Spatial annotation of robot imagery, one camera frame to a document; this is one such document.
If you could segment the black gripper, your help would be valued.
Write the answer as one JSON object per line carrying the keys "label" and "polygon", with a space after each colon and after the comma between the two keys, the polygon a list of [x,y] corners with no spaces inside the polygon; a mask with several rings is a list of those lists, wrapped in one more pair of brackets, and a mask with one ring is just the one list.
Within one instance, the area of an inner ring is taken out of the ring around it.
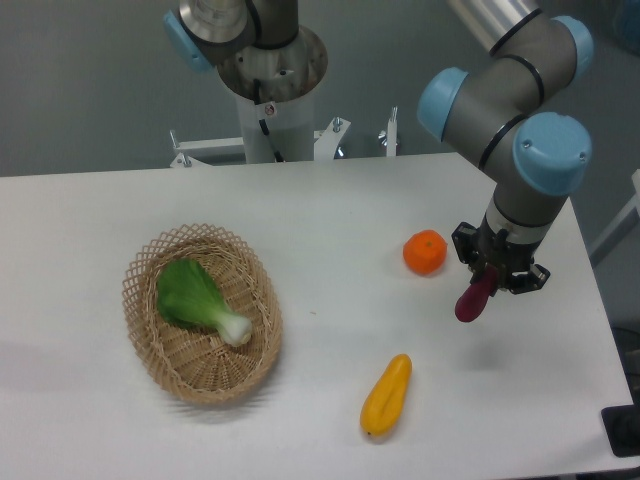
{"label": "black gripper", "polygon": [[535,252],[541,242],[517,244],[508,240],[508,231],[494,232],[487,221],[479,228],[461,222],[451,235],[461,263],[473,273],[487,266],[498,271],[497,290],[524,294],[543,288],[550,271],[535,262]]}

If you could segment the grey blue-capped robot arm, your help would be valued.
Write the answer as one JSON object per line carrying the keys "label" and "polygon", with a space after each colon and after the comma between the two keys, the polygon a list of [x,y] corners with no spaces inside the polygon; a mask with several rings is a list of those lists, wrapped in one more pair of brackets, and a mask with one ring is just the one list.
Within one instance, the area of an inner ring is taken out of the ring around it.
{"label": "grey blue-capped robot arm", "polygon": [[[551,18],[534,1],[451,7],[492,63],[474,75],[438,73],[417,118],[496,185],[482,223],[461,224],[453,243],[471,271],[471,292],[536,291],[549,273],[535,252],[592,153],[586,129],[543,104],[587,70],[593,41],[581,22]],[[327,52],[300,24],[296,2],[182,1],[163,26],[192,69],[215,69],[235,97],[248,162],[333,157],[335,143],[316,139],[311,119]]]}

